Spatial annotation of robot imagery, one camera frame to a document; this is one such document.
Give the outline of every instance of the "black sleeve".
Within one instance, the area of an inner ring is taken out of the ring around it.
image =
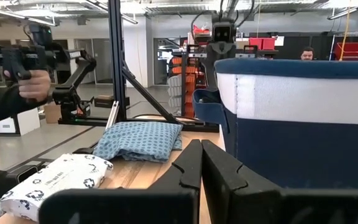
[[[19,86],[0,89],[0,121],[12,115],[34,109],[45,104],[47,100],[40,103],[28,103],[19,94]]]

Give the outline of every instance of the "wooden table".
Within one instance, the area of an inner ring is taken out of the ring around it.
[[[182,132],[183,148],[185,148],[193,139],[209,139],[217,146],[222,147],[219,133]],[[100,188],[115,189],[117,187],[124,187],[127,189],[146,189],[168,170],[171,163],[181,152],[182,151],[172,151],[170,160],[164,164],[118,160],[114,162],[112,174],[106,178]],[[211,220],[209,219],[209,212],[203,188],[201,188],[200,204],[200,224],[210,224]],[[12,217],[10,215],[3,215],[0,217],[0,224],[34,224],[34,222],[23,218]]]

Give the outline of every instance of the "blue bin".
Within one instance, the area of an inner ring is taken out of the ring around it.
[[[358,62],[231,58],[193,107],[226,151],[281,187],[358,189]]]

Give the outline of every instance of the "concrete floor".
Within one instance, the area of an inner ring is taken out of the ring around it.
[[[175,112],[167,103],[167,87],[155,86],[148,88],[147,91],[166,110]],[[98,95],[112,95],[112,85],[82,85],[78,89],[78,94],[83,100]],[[140,114],[158,114],[136,89],[128,88],[127,96],[131,100],[130,108],[127,110],[129,118]],[[107,117],[109,109],[92,108],[91,115]],[[101,137],[103,130],[102,127],[47,124],[45,120],[41,120],[41,128],[24,136],[0,137],[0,169],[6,170],[35,157],[56,159],[63,153],[89,147]]]

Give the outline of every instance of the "blue folded cloth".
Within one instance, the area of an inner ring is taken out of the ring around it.
[[[93,154],[109,160],[167,162],[173,149],[181,150],[182,125],[162,122],[119,122],[107,129]]]

